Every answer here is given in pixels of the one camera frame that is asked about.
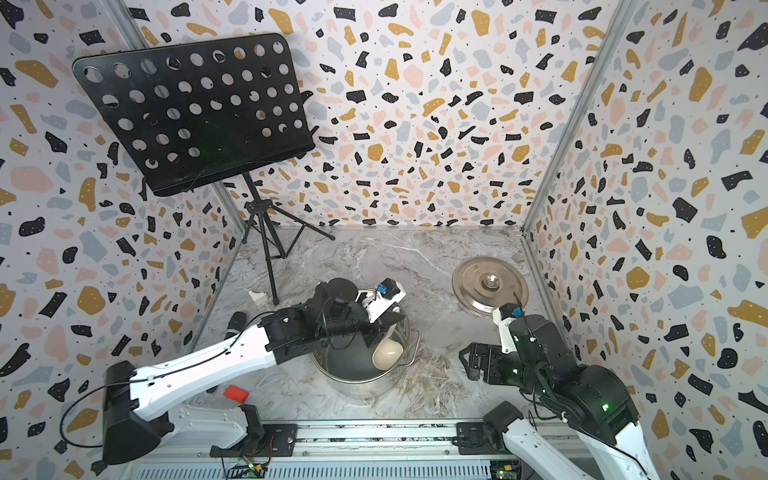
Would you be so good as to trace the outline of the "stainless steel pot lid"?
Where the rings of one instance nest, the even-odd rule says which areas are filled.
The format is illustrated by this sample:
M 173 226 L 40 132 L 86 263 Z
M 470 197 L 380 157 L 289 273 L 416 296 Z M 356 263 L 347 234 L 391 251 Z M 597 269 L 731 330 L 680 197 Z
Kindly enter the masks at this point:
M 489 256 L 463 261 L 453 272 L 452 288 L 465 309 L 484 317 L 491 317 L 506 303 L 525 307 L 529 300 L 529 288 L 521 272 Z

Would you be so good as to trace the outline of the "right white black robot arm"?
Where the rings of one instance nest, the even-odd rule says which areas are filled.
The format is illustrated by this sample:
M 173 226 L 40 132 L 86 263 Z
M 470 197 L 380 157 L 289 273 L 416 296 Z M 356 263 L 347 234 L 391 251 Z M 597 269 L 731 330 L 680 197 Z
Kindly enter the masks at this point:
M 473 342 L 459 353 L 467 377 L 515 387 L 530 398 L 529 415 L 504 401 L 479 423 L 462 422 L 454 440 L 462 455 L 510 453 L 543 479 L 585 479 L 587 473 L 537 429 L 538 409 L 575 430 L 606 479 L 656 479 L 638 410 L 611 370 L 577 362 L 555 324 L 508 303 L 492 313 L 497 345 Z

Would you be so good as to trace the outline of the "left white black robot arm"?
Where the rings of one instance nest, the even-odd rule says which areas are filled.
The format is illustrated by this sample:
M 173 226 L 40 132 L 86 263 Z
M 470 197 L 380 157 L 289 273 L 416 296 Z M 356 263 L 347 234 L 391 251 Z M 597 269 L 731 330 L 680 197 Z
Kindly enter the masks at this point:
M 311 298 L 246 320 L 242 331 L 175 360 L 108 368 L 102 401 L 102 461 L 121 465 L 161 446 L 208 446 L 215 456 L 262 452 L 276 443 L 253 405 L 218 410 L 187 400 L 242 375 L 329 347 L 337 338 L 379 343 L 405 318 L 403 286 L 391 279 L 373 289 L 334 278 Z

